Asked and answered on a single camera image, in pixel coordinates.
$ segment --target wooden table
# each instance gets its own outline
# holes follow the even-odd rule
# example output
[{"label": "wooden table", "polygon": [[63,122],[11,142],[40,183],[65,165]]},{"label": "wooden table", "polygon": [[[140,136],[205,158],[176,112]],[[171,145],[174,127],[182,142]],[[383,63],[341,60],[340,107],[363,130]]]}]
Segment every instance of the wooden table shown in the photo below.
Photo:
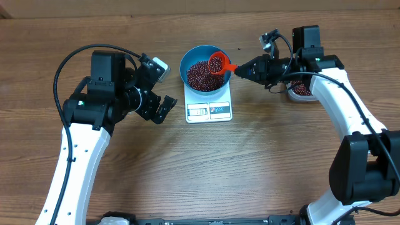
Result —
[{"label": "wooden table", "polygon": [[[0,21],[0,223],[34,224],[61,144],[52,84],[60,62],[92,43],[157,56],[172,74],[154,92],[178,98],[162,125],[137,115],[120,122],[97,171],[87,216],[124,211],[139,218],[254,218],[297,213],[328,187],[340,145],[320,104],[297,104],[239,77],[231,81],[231,122],[187,124],[179,63],[212,44],[242,64],[263,54],[258,37],[274,28],[318,24],[370,111],[400,129],[400,11],[269,12]],[[289,55],[283,42],[281,56]],[[90,75],[92,51],[62,70],[63,103]],[[398,197],[372,207],[399,208]],[[399,224],[362,212],[357,224]]]}]

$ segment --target digital scale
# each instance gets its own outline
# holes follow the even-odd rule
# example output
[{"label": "digital scale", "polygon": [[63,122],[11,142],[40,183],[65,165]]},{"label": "digital scale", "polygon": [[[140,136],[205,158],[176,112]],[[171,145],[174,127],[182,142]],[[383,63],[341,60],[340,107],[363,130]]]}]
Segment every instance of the digital scale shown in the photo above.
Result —
[{"label": "digital scale", "polygon": [[209,96],[196,94],[186,85],[184,88],[186,122],[210,123],[232,120],[229,82],[220,91]]}]

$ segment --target red beans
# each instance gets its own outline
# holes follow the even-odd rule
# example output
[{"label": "red beans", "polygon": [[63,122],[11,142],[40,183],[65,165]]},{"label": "red beans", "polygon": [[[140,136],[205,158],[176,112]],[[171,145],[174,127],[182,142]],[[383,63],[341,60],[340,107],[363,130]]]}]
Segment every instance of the red beans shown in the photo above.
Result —
[{"label": "red beans", "polygon": [[214,91],[223,86],[224,76],[213,75],[208,69],[208,62],[199,61],[187,71],[187,84],[198,91]]},{"label": "red beans", "polygon": [[291,81],[290,85],[296,85],[300,84],[296,87],[294,87],[292,90],[295,94],[302,95],[302,96],[310,96],[312,95],[310,91],[307,91],[306,87],[301,81]]},{"label": "red beans", "polygon": [[211,72],[219,72],[223,69],[223,59],[221,57],[214,57],[210,60],[209,65]]}]

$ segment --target container of beans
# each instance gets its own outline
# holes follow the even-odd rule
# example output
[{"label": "container of beans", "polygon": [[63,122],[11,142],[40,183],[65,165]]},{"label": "container of beans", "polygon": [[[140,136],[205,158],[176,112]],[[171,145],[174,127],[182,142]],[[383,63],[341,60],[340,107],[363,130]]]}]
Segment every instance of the container of beans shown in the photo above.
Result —
[{"label": "container of beans", "polygon": [[[289,88],[292,85],[296,85],[300,81],[291,81],[286,85],[286,88]],[[300,84],[297,87],[290,89],[287,94],[289,95],[289,99],[297,102],[297,103],[311,103],[318,101],[315,96],[313,96],[309,91],[307,91],[306,87],[303,84]]]},{"label": "container of beans", "polygon": [[[208,60],[215,52],[222,51],[215,46],[198,46],[188,51],[182,58],[179,73],[183,83],[196,94],[210,96],[218,93],[227,85],[231,79],[232,72],[225,72],[223,75],[211,74],[208,68]],[[222,67],[222,61],[212,59],[212,69]]]}]

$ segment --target transparent container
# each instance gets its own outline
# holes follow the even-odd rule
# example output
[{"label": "transparent container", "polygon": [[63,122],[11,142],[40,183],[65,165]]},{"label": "transparent container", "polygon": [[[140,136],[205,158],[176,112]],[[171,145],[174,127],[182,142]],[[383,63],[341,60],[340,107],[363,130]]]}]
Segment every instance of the transparent container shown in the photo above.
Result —
[{"label": "transparent container", "polygon": [[[286,85],[286,88],[291,86],[290,82]],[[287,92],[289,95],[289,99],[296,102],[296,103],[313,103],[318,101],[315,96],[301,96],[296,94],[292,89]]]}]

